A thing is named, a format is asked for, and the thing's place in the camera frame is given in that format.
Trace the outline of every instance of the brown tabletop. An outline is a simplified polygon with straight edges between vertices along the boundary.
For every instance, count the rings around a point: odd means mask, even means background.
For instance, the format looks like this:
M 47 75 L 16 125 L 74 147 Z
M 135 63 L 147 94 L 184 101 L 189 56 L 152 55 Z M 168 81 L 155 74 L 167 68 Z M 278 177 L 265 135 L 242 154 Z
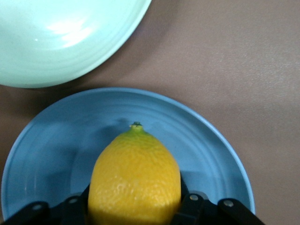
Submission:
M 50 88 L 0 85 L 0 170 L 19 133 L 73 93 L 132 87 L 171 97 L 210 121 L 250 178 L 268 225 L 300 221 L 300 2 L 154 0 L 105 63 Z

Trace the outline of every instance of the mint green plate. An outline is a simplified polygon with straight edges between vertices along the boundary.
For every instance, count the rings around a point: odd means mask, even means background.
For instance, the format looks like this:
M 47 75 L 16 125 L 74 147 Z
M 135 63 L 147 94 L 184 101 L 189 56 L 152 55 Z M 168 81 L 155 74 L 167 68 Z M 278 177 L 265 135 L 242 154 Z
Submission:
M 0 84 L 40 88 L 86 74 L 126 42 L 150 3 L 0 1 Z

